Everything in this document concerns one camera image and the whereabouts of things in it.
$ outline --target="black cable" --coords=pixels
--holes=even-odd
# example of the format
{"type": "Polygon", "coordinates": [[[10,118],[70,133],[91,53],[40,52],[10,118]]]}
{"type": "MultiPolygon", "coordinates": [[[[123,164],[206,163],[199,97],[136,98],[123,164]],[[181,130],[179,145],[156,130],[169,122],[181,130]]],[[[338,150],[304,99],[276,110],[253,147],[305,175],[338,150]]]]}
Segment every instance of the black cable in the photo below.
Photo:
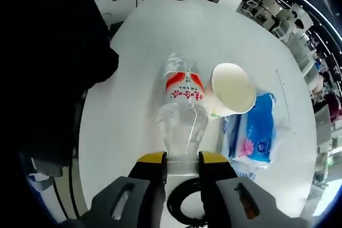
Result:
{"type": "Polygon", "coordinates": [[[203,227],[207,224],[205,215],[201,219],[190,218],[181,211],[181,205],[185,198],[192,193],[199,192],[200,190],[201,184],[199,182],[199,178],[194,178],[180,184],[170,194],[167,200],[167,209],[169,210],[170,214],[180,223],[190,225],[192,227],[203,227]]]}
{"type": "Polygon", "coordinates": [[[55,181],[53,181],[53,189],[54,189],[54,191],[55,191],[55,194],[56,194],[58,203],[59,203],[59,205],[60,205],[60,208],[62,209],[62,211],[63,211],[63,213],[64,213],[64,215],[65,215],[65,218],[66,218],[66,219],[69,219],[69,216],[68,216],[67,212],[65,211],[64,205],[63,205],[63,203],[62,203],[62,200],[60,199],[60,196],[59,196],[59,193],[58,193],[58,189],[57,189],[57,185],[56,185],[56,182],[55,182],[55,181]]]}
{"type": "Polygon", "coordinates": [[[80,218],[80,214],[79,214],[79,211],[77,209],[75,196],[74,196],[72,169],[73,169],[73,160],[71,159],[70,165],[69,165],[69,191],[70,191],[71,203],[73,205],[73,209],[74,209],[76,218],[78,219],[78,218],[80,218]]]}

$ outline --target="red chinese characters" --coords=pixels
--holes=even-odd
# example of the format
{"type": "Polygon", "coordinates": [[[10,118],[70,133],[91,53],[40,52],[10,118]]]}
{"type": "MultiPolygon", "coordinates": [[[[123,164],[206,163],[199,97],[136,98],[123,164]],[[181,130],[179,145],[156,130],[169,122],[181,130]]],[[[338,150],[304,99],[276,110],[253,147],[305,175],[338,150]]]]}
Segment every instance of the red chinese characters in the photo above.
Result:
{"type": "Polygon", "coordinates": [[[195,97],[196,101],[202,100],[203,95],[201,95],[199,92],[195,91],[194,93],[191,93],[191,91],[185,91],[180,92],[179,90],[174,90],[171,95],[173,95],[173,98],[176,98],[177,96],[185,96],[187,99],[190,99],[190,97],[195,97]]]}

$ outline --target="paper cup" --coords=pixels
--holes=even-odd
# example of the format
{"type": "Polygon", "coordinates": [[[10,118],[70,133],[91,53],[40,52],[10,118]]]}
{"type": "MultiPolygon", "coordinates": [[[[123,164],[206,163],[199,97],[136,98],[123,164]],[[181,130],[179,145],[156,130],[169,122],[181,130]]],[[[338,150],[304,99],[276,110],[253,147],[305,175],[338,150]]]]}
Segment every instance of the paper cup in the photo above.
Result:
{"type": "Polygon", "coordinates": [[[213,68],[204,96],[209,117],[221,118],[248,112],[257,93],[240,66],[225,63],[213,68]]]}

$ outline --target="blue plastic packaging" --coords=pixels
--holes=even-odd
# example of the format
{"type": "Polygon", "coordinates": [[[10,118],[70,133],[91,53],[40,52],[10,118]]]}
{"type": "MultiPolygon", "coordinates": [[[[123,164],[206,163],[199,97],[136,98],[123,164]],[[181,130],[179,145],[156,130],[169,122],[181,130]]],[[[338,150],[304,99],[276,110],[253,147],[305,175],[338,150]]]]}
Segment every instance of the blue plastic packaging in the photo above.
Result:
{"type": "MultiPolygon", "coordinates": [[[[230,126],[230,133],[225,134],[229,158],[253,167],[266,167],[271,162],[275,103],[272,93],[258,89],[255,105],[249,112],[225,118],[223,123],[230,126]]],[[[223,145],[221,153],[227,156],[223,145]]]]}

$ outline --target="white table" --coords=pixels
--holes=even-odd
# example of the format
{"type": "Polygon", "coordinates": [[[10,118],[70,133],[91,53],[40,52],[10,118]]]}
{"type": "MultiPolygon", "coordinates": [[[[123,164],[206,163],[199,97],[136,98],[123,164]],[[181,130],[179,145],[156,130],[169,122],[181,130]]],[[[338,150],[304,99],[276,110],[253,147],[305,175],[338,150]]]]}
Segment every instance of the white table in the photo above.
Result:
{"type": "MultiPolygon", "coordinates": [[[[119,69],[89,90],[82,115],[79,162],[87,206],[108,184],[128,175],[141,155],[166,149],[156,122],[164,96],[161,68],[179,45],[196,59],[204,83],[215,65],[233,62],[275,94],[292,129],[278,160],[256,182],[280,210],[299,216],[316,159],[315,119],[302,74],[290,50],[271,33],[205,0],[145,0],[112,39],[119,69]]],[[[216,151],[219,126],[220,120],[209,123],[200,150],[216,151]]],[[[169,179],[167,195],[185,179],[169,179]]],[[[165,207],[161,227],[184,225],[165,207]]]]}

